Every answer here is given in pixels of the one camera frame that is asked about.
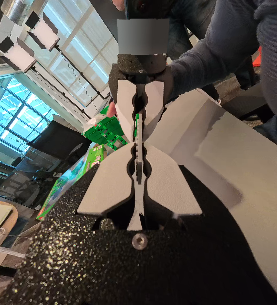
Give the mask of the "person's right forearm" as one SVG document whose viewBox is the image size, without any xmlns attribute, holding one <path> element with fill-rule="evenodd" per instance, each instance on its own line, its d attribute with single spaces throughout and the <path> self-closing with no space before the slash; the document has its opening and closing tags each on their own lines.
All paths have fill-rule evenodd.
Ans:
<svg viewBox="0 0 277 305">
<path fill-rule="evenodd" d="M 169 66 L 173 86 L 169 102 L 228 74 L 259 48 L 254 18 L 258 1 L 217 1 L 205 38 Z"/>
</svg>

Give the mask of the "grey desk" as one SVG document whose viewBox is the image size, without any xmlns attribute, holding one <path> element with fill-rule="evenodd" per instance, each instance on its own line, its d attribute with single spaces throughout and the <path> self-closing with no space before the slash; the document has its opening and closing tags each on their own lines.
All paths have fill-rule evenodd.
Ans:
<svg viewBox="0 0 277 305">
<path fill-rule="evenodd" d="M 197 90 L 167 106 L 146 142 L 225 204 L 277 291 L 277 145 Z"/>
</svg>

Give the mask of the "black monitor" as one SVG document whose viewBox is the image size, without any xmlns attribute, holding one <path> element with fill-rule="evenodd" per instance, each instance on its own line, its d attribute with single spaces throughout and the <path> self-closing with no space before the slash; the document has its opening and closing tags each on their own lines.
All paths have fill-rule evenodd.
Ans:
<svg viewBox="0 0 277 305">
<path fill-rule="evenodd" d="M 91 143 L 81 133 L 53 120 L 43 132 L 27 142 L 27 145 L 73 165 L 87 153 Z"/>
</svg>

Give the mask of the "silver round duct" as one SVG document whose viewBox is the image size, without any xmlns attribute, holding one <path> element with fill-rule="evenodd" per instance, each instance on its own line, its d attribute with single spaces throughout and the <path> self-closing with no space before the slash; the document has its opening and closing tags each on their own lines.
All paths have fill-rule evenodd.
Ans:
<svg viewBox="0 0 277 305">
<path fill-rule="evenodd" d="M 9 20 L 21 26 L 33 2 L 33 0 L 4 0 L 0 9 Z"/>
</svg>

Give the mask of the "studio panel light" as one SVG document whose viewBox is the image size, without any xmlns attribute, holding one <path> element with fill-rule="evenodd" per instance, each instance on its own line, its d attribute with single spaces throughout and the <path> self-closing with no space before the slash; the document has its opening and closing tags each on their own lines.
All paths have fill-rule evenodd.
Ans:
<svg viewBox="0 0 277 305">
<path fill-rule="evenodd" d="M 42 17 L 39 17 L 35 11 L 32 11 L 25 25 L 30 28 L 28 34 L 41 49 L 52 51 L 57 46 L 60 40 L 57 35 L 58 29 L 45 13 L 42 14 Z"/>
<path fill-rule="evenodd" d="M 19 37 L 16 43 L 13 43 L 9 37 L 6 37 L 0 43 L 0 51 L 4 53 L 0 58 L 16 71 L 26 73 L 37 62 L 34 58 L 34 51 Z"/>
</svg>

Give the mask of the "open green cardboard box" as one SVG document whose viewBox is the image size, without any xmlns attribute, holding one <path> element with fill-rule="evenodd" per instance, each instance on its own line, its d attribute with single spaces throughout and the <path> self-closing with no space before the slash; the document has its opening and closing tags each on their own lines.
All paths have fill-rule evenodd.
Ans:
<svg viewBox="0 0 277 305">
<path fill-rule="evenodd" d="M 100 114 L 106 114 L 107 110 L 108 106 Z M 123 137 L 124 132 L 121 125 L 115 116 L 105 118 L 86 132 L 83 132 L 82 135 L 99 145 L 106 144 L 114 151 L 128 144 Z"/>
</svg>

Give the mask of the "white plastic bag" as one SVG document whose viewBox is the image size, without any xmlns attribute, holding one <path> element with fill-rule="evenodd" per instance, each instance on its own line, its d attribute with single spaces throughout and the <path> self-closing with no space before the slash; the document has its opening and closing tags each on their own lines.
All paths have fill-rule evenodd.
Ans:
<svg viewBox="0 0 277 305">
<path fill-rule="evenodd" d="M 83 132 L 86 132 L 93 126 L 97 125 L 99 122 L 107 118 L 106 114 L 97 114 L 93 118 L 91 118 L 89 121 L 83 124 Z"/>
</svg>

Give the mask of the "grey studded building plate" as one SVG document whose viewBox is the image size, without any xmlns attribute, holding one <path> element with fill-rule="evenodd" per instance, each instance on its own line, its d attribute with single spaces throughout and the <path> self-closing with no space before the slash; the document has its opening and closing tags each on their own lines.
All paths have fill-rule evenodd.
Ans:
<svg viewBox="0 0 277 305">
<path fill-rule="evenodd" d="M 135 173 L 138 185 L 144 186 L 145 178 L 143 174 L 143 111 L 139 111 L 139 119 L 137 124 L 137 137 L 134 138 L 135 146 Z"/>
</svg>

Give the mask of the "green picture toy box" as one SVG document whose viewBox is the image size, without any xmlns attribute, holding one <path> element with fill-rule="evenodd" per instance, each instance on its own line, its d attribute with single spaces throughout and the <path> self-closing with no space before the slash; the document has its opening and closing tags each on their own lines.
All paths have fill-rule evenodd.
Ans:
<svg viewBox="0 0 277 305">
<path fill-rule="evenodd" d="M 40 209 L 36 220 L 44 220 L 45 216 L 60 199 L 60 197 L 94 165 L 100 164 L 106 155 L 107 152 L 104 144 L 95 145 L 94 147 L 90 148 L 86 154 L 84 154 L 55 182 L 42 208 Z"/>
</svg>

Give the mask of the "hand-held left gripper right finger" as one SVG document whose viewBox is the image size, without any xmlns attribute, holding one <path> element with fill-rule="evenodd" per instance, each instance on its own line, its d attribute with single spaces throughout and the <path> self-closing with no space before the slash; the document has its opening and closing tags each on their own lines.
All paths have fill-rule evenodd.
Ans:
<svg viewBox="0 0 277 305">
<path fill-rule="evenodd" d="M 159 230 L 169 223 L 202 215 L 179 165 L 151 144 L 143 145 L 145 175 L 143 209 L 146 229 Z"/>
</svg>

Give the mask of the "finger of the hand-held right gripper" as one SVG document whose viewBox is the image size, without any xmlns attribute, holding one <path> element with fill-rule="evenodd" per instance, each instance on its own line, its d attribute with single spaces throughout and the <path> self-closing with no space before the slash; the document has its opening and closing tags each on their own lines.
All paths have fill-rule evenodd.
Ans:
<svg viewBox="0 0 277 305">
<path fill-rule="evenodd" d="M 135 84 L 129 80 L 118 80 L 116 112 L 121 128 L 130 142 L 135 142 L 135 119 L 133 117 L 135 107 L 133 103 L 136 94 L 137 86 Z"/>
<path fill-rule="evenodd" d="M 146 84 L 145 93 L 147 96 L 147 103 L 143 111 L 144 120 L 142 141 L 146 141 L 151 136 L 163 113 L 164 83 L 153 81 Z"/>
</svg>

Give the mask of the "grey mesh office chair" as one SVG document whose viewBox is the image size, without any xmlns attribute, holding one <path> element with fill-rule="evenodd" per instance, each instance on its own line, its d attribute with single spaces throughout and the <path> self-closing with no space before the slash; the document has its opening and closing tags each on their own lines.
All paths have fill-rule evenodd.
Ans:
<svg viewBox="0 0 277 305">
<path fill-rule="evenodd" d="M 37 181 L 39 170 L 23 171 L 14 169 L 0 185 L 0 197 L 29 208 L 37 206 L 40 192 Z"/>
</svg>

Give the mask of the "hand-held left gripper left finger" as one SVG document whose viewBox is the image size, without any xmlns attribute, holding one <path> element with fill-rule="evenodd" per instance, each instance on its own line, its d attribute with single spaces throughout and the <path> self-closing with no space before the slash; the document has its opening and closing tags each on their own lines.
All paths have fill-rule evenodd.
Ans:
<svg viewBox="0 0 277 305">
<path fill-rule="evenodd" d="M 135 143 L 130 142 L 99 164 L 78 214 L 107 217 L 118 229 L 128 228 L 135 209 L 134 150 Z"/>
</svg>

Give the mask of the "orange traffic cone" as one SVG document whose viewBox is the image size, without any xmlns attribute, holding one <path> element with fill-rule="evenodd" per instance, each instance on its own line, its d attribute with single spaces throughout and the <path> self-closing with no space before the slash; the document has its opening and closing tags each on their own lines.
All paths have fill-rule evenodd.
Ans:
<svg viewBox="0 0 277 305">
<path fill-rule="evenodd" d="M 253 61 L 253 67 L 260 67 L 261 66 L 261 55 L 262 55 L 262 47 L 258 48 L 258 56 Z"/>
</svg>

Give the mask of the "person's torso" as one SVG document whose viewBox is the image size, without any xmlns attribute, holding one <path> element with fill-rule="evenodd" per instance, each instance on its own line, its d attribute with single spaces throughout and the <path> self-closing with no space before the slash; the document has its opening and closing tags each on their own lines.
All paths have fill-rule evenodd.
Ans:
<svg viewBox="0 0 277 305">
<path fill-rule="evenodd" d="M 277 144 L 277 0 L 257 3 L 254 16 L 259 21 L 257 38 L 262 47 L 262 89 L 274 117 L 256 130 Z"/>
</svg>

